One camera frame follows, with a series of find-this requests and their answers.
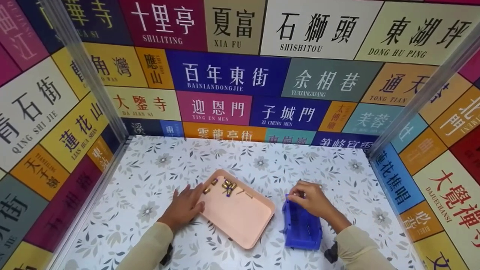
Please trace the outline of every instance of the pink tray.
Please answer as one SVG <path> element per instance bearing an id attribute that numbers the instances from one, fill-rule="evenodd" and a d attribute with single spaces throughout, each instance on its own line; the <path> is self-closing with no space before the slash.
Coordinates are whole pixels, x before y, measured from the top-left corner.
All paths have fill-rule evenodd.
<path id="1" fill-rule="evenodd" d="M 215 178 L 218 183 L 211 185 Z M 225 178 L 237 184 L 230 197 L 223 193 Z M 224 170 L 216 170 L 204 186 L 210 192 L 200 196 L 205 202 L 202 215 L 241 247 L 254 247 L 275 213 L 273 202 Z"/>

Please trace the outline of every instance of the blue plastic holder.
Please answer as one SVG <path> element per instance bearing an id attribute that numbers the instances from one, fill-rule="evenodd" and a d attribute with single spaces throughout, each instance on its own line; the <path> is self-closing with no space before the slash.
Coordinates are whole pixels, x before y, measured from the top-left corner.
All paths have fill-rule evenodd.
<path id="1" fill-rule="evenodd" d="M 285 246 L 319 250 L 322 242 L 322 226 L 320 218 L 310 214 L 303 207 L 289 201 L 288 194 L 282 207 L 285 220 Z"/>

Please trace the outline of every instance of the left hand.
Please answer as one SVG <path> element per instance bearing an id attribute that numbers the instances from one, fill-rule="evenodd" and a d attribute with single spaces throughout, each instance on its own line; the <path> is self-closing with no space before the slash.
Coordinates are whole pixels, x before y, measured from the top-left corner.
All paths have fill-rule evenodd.
<path id="1" fill-rule="evenodd" d="M 204 190 L 204 184 L 200 183 L 194 189 L 190 189 L 190 184 L 180 192 L 177 189 L 173 192 L 173 200 L 165 213 L 157 220 L 170 227 L 173 233 L 176 233 L 183 226 L 187 225 L 198 213 L 205 209 L 205 202 L 197 204 L 200 195 Z"/>

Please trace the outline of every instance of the floral tablecloth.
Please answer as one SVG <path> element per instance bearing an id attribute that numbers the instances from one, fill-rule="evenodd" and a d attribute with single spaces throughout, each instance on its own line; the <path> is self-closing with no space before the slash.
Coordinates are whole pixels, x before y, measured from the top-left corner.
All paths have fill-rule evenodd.
<path id="1" fill-rule="evenodd" d="M 163 213 L 175 188 L 223 168 L 270 198 L 275 215 L 260 241 L 244 250 L 202 217 L 173 241 L 169 270 L 345 269 L 323 252 L 335 232 L 322 221 L 321 251 L 285 248 L 281 207 L 298 179 L 323 185 L 349 220 L 366 230 L 401 270 L 423 269 L 362 150 L 172 137 L 135 137 L 77 241 L 65 270 L 114 270 Z"/>

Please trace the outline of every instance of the dark blue sign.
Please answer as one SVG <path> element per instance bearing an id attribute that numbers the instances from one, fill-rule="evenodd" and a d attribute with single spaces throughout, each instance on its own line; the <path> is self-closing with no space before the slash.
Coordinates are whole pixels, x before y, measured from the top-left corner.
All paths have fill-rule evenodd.
<path id="1" fill-rule="evenodd" d="M 167 50 L 175 89 L 279 97 L 290 58 Z"/>
<path id="2" fill-rule="evenodd" d="M 317 131 L 330 101 L 253 97 L 250 126 Z"/>
<path id="3" fill-rule="evenodd" d="M 62 1 L 78 35 L 85 42 L 133 45 L 116 0 Z M 38 0 L 17 0 L 49 53 L 62 42 Z"/>
<path id="4" fill-rule="evenodd" d="M 389 201 L 399 214 L 425 199 L 391 144 L 373 157 L 371 164 Z"/>
<path id="5" fill-rule="evenodd" d="M 313 138 L 312 145 L 369 149 L 377 138 L 378 136 L 373 135 L 317 132 Z"/>
<path id="6" fill-rule="evenodd" d="M 183 137 L 183 126 L 180 121 L 160 120 L 163 134 L 167 137 Z"/>

